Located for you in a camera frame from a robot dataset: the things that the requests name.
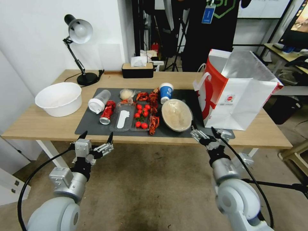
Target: plastic cup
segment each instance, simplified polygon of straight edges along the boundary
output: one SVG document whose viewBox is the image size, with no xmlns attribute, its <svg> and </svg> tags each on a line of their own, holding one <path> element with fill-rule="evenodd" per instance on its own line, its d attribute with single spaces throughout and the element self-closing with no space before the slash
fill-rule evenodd
<svg viewBox="0 0 308 231">
<path fill-rule="evenodd" d="M 171 99 L 173 93 L 173 85 L 171 83 L 162 83 L 159 86 L 160 103 L 164 104 L 167 100 Z"/>
<path fill-rule="evenodd" d="M 105 104 L 110 99 L 111 93 L 108 90 L 102 90 L 94 98 L 88 102 L 89 109 L 96 114 L 99 114 L 105 109 Z"/>
</svg>

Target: black trash can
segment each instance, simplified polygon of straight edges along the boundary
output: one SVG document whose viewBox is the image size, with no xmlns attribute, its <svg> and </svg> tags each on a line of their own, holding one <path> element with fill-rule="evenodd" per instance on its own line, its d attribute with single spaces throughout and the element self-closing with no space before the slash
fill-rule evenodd
<svg viewBox="0 0 308 231">
<path fill-rule="evenodd" d="M 278 96 L 277 100 L 269 109 L 265 111 L 275 124 L 283 124 L 286 122 L 296 111 L 302 108 L 302 104 L 289 96 Z"/>
</svg>

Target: black shirt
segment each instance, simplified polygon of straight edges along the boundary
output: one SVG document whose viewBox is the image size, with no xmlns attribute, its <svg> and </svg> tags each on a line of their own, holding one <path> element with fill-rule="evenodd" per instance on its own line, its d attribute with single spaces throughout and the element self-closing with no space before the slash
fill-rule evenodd
<svg viewBox="0 0 308 231">
<path fill-rule="evenodd" d="M 250 1 L 243 0 L 242 7 L 247 7 Z M 183 71 L 196 72 L 202 63 L 206 63 L 211 49 L 232 51 L 239 3 L 240 0 L 215 0 L 211 24 L 202 24 L 205 7 L 211 1 L 192 1 L 182 55 Z"/>
</svg>

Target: red can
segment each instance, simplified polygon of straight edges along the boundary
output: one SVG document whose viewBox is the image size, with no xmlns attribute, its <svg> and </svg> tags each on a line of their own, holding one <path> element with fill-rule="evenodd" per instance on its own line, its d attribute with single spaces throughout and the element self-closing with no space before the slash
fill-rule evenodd
<svg viewBox="0 0 308 231">
<path fill-rule="evenodd" d="M 99 118 L 101 124 L 107 125 L 110 124 L 110 117 L 115 110 L 116 103 L 112 100 L 108 100 L 106 103 L 105 110 L 103 111 L 102 115 Z"/>
</svg>

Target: tissue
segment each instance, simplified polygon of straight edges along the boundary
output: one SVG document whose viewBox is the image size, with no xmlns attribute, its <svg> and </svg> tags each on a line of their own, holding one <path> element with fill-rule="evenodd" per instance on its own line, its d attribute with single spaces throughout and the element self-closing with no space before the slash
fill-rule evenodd
<svg viewBox="0 0 308 231">
<path fill-rule="evenodd" d="M 131 66 L 141 67 L 147 65 L 146 56 L 136 56 L 131 58 Z"/>
</svg>

